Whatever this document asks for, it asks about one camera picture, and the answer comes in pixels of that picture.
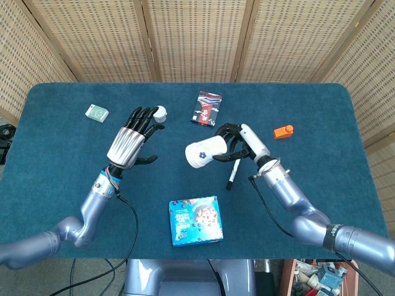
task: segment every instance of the snack package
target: snack package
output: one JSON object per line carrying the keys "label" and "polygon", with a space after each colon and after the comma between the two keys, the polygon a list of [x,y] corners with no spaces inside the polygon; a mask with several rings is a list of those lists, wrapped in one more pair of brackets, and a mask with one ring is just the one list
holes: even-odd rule
{"label": "snack package", "polygon": [[168,207],[175,247],[223,239],[217,196],[171,201]]}
{"label": "snack package", "polygon": [[197,97],[191,121],[200,125],[215,126],[215,120],[220,110],[221,101],[221,95],[201,91],[199,97]]}

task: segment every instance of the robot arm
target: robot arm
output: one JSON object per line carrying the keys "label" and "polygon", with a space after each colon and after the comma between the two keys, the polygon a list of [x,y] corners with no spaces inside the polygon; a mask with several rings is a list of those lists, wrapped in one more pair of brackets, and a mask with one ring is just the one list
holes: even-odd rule
{"label": "robot arm", "polygon": [[299,242],[324,247],[331,252],[344,252],[395,276],[395,242],[353,226],[331,224],[291,179],[280,160],[271,158],[269,150],[248,125],[226,124],[216,135],[223,136],[226,141],[234,137],[231,152],[235,140],[243,141],[243,151],[214,156],[214,159],[226,162],[241,157],[252,158],[258,166],[258,174],[250,178],[263,177],[285,210],[297,215],[291,233]]}
{"label": "robot arm", "polygon": [[0,245],[0,265],[5,264],[11,269],[24,268],[54,256],[60,249],[61,241],[71,242],[76,247],[90,244],[106,205],[118,193],[122,171],[157,159],[156,155],[138,158],[141,147],[149,137],[156,130],[164,128],[162,125],[153,125],[146,129],[156,111],[157,107],[144,110],[138,107],[120,129],[107,154],[111,164],[100,172],[81,206],[82,220],[69,216],[50,231]]}

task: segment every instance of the woven screen panel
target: woven screen panel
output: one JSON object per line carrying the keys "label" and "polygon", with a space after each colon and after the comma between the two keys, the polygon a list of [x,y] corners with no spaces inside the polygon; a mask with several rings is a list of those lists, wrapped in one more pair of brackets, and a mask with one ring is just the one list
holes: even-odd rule
{"label": "woven screen panel", "polygon": [[72,81],[14,0],[0,0],[0,107],[17,121],[29,89]]}
{"label": "woven screen panel", "polygon": [[246,0],[148,0],[164,81],[229,82]]}
{"label": "woven screen panel", "polygon": [[308,82],[363,4],[262,0],[238,81]]}
{"label": "woven screen panel", "polygon": [[395,124],[395,1],[385,1],[324,79],[349,90],[362,139]]}
{"label": "woven screen panel", "polygon": [[368,155],[388,229],[395,235],[395,141]]}
{"label": "woven screen panel", "polygon": [[132,0],[27,2],[80,80],[151,80]]}

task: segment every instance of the colorful box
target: colorful box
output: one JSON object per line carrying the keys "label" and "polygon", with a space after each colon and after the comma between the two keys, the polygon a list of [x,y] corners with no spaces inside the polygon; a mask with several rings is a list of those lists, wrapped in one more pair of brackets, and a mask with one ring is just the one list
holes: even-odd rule
{"label": "colorful box", "polygon": [[332,289],[337,289],[342,282],[341,276],[336,268],[323,264],[317,273],[318,280],[321,284],[328,286]]}
{"label": "colorful box", "polygon": [[171,201],[168,208],[175,247],[223,239],[217,196]]}
{"label": "colorful box", "polygon": [[201,91],[197,98],[191,121],[200,125],[215,126],[221,101],[221,95]]}

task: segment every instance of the robot finger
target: robot finger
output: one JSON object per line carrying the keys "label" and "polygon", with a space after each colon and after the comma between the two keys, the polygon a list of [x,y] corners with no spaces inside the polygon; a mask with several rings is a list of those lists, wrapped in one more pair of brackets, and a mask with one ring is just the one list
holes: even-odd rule
{"label": "robot finger", "polygon": [[142,106],[137,107],[137,108],[135,108],[134,111],[130,114],[128,121],[126,121],[126,123],[125,123],[125,127],[126,127],[126,128],[130,128],[130,127],[131,127],[131,124],[132,124],[133,121],[136,119],[137,114],[139,114],[139,112],[141,111],[141,109],[143,109]]}
{"label": "robot finger", "polygon": [[215,133],[216,136],[225,137],[227,134],[232,134],[234,136],[239,135],[240,127],[238,125],[234,125],[231,123],[226,123],[221,126],[217,132]]}
{"label": "robot finger", "polygon": [[234,137],[234,135],[232,135],[232,134],[227,134],[226,136],[223,137],[223,139],[225,140],[226,143],[228,143],[228,141],[229,141],[231,138],[233,138],[233,137]]}
{"label": "robot finger", "polygon": [[158,155],[152,155],[152,156],[147,157],[147,158],[138,157],[136,159],[135,165],[148,165],[148,164],[154,162],[157,159],[158,159]]}
{"label": "robot finger", "polygon": [[139,126],[139,124],[141,123],[142,118],[145,116],[145,114],[147,114],[150,111],[151,108],[145,108],[142,111],[140,111],[140,113],[137,115],[136,119],[133,121],[133,123],[131,124],[130,128],[135,131],[137,129],[137,127]]}
{"label": "robot finger", "polygon": [[232,162],[236,159],[246,158],[249,155],[249,151],[243,149],[241,151],[228,154],[228,155],[214,155],[212,158],[219,162]]}
{"label": "robot finger", "polygon": [[235,151],[236,144],[240,141],[239,137],[234,137],[230,143],[229,152],[233,153]]}
{"label": "robot finger", "polygon": [[152,125],[147,131],[143,134],[143,136],[146,138],[144,140],[144,143],[155,133],[157,130],[162,130],[165,127],[163,125]]}
{"label": "robot finger", "polygon": [[137,127],[137,132],[143,134],[151,121],[154,114],[158,111],[159,107],[152,108],[148,113],[145,114],[144,118],[141,119],[141,124]]}

